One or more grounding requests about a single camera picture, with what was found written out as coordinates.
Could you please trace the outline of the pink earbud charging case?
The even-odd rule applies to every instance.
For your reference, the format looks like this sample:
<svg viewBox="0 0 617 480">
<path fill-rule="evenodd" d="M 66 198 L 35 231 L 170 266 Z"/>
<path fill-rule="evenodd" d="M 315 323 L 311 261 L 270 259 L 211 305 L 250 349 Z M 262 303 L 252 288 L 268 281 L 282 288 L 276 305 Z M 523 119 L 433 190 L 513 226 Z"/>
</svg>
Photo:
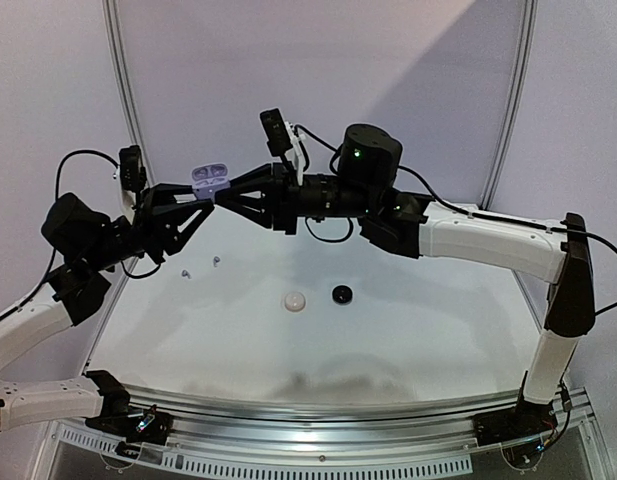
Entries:
<svg viewBox="0 0 617 480">
<path fill-rule="evenodd" d="M 290 291 L 284 294 L 282 298 L 282 306 L 291 313 L 299 313 L 305 309 L 307 305 L 306 296 L 299 291 Z"/>
</svg>

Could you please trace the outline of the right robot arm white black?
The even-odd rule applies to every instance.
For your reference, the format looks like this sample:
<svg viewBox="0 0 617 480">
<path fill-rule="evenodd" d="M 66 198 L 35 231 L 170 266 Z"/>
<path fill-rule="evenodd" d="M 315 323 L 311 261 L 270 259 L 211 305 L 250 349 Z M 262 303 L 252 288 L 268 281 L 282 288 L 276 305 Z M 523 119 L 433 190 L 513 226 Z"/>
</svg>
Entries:
<svg viewBox="0 0 617 480">
<path fill-rule="evenodd" d="M 335 149 L 328 175 L 304 175 L 286 154 L 287 128 L 265 127 L 275 162 L 231 180 L 218 205 L 260 226 L 296 232 L 299 218 L 357 219 L 379 249 L 407 258 L 455 258 L 526 273 L 549 285 L 544 326 L 518 404 L 505 427 L 525 436 L 540 424 L 580 339 L 594 325 L 593 272 L 582 217 L 551 225 L 496 217 L 450 204 L 436 193 L 399 191 L 402 144 L 379 127 L 353 124 Z"/>
</svg>

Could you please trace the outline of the purple earbud charging case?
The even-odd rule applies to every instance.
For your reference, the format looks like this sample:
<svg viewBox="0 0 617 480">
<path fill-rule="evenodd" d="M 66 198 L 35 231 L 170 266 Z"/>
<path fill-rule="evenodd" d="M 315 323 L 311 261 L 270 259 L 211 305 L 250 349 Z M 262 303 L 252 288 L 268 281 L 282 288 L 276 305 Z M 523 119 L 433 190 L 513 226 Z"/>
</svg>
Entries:
<svg viewBox="0 0 617 480">
<path fill-rule="evenodd" d="M 213 201 L 217 192 L 230 187 L 228 167 L 224 163 L 195 167 L 191 172 L 191 180 L 197 200 Z"/>
</svg>

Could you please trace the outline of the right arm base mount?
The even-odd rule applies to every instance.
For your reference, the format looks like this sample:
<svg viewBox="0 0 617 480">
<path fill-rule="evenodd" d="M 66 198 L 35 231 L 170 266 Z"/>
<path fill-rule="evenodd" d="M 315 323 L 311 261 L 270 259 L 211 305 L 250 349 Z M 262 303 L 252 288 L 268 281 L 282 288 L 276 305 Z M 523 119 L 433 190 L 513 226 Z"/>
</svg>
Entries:
<svg viewBox="0 0 617 480">
<path fill-rule="evenodd" d="M 506 443 L 551 431 L 557 424 L 553 403 L 519 400 L 514 406 L 480 413 L 472 418 L 479 446 Z"/>
</svg>

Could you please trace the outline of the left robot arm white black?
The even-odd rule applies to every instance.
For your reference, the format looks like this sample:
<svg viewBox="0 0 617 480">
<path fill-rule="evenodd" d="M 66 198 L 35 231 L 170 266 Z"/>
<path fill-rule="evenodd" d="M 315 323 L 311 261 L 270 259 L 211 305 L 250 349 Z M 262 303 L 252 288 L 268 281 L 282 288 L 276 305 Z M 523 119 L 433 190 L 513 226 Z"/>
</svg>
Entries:
<svg viewBox="0 0 617 480">
<path fill-rule="evenodd" d="M 42 234 L 63 262 L 0 314 L 0 372 L 44 340 L 93 317 L 111 287 L 104 272 L 132 257 L 148 256 L 161 265 L 179 253 L 214 209 L 208 199 L 177 199 L 192 191 L 175 184 L 147 188 L 133 216 L 117 219 L 92 210 L 71 192 L 61 195 L 48 212 Z M 127 390 L 104 370 L 26 385 L 0 380 L 0 433 L 82 417 L 126 434 L 137 423 L 129 401 Z"/>
</svg>

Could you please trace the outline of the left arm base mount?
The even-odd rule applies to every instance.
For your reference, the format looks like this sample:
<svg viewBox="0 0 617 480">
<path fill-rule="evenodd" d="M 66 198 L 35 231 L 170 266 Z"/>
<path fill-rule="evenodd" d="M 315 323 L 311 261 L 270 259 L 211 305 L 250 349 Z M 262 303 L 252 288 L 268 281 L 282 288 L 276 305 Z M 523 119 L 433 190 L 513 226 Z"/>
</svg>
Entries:
<svg viewBox="0 0 617 480">
<path fill-rule="evenodd" d="M 138 459 L 144 444 L 165 446 L 169 438 L 173 417 L 158 408 L 132 407 L 121 400 L 109 403 L 102 413 L 87 418 L 85 425 L 101 433 L 119 437 L 112 452 L 124 458 Z"/>
</svg>

